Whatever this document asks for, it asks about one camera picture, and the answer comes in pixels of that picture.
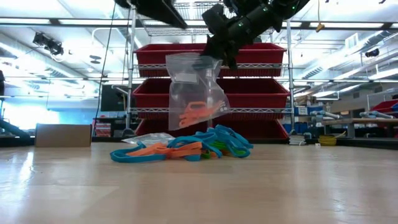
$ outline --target clear plastic bag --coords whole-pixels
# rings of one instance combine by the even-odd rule
[[[123,139],[122,141],[129,144],[137,144],[138,142],[142,142],[146,146],[151,146],[155,143],[163,143],[168,144],[169,141],[174,140],[175,138],[167,133],[151,133],[145,134],[143,136],[137,136],[133,138]]]
[[[217,118],[230,112],[224,90],[216,79],[221,61],[199,54],[166,56],[171,77],[169,130]]]

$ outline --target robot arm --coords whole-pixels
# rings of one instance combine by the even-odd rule
[[[173,0],[115,0],[121,7],[134,5],[139,14],[165,22],[182,29],[187,28],[180,14],[173,7]],[[202,55],[224,61],[230,68],[237,68],[235,56],[239,49],[273,27],[277,32],[282,22],[299,12],[309,0],[223,0],[225,6],[236,16],[227,18],[224,6],[215,4],[202,14],[213,34],[208,35]]]

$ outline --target pile of rubber bands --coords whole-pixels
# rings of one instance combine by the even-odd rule
[[[168,144],[155,143],[145,146],[138,142],[132,149],[119,149],[111,152],[116,162],[151,162],[182,158],[187,161],[234,156],[245,158],[250,155],[253,145],[231,128],[217,125],[207,132],[196,132],[193,136],[177,137]]]

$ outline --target ziplock bag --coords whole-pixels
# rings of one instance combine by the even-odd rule
[[[133,138],[123,139],[122,141],[129,144],[137,144],[138,142],[143,143],[145,146],[151,146],[156,143],[168,144],[169,141],[175,138],[167,133],[150,133],[142,136],[137,136]]]
[[[209,56],[185,53],[166,56],[171,77],[169,130],[217,118],[230,112],[224,90],[216,79],[221,61]]]

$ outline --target cardboard box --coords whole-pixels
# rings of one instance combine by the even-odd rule
[[[90,147],[91,125],[37,124],[36,147]]]

